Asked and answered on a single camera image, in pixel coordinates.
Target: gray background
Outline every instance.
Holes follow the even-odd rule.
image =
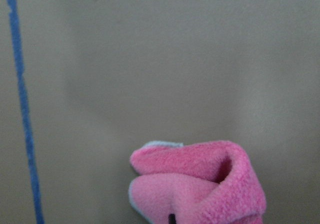
[[[320,221],[320,0],[18,0],[47,223],[146,223],[133,150],[229,139],[265,223]],[[0,0],[0,223],[34,223]]]

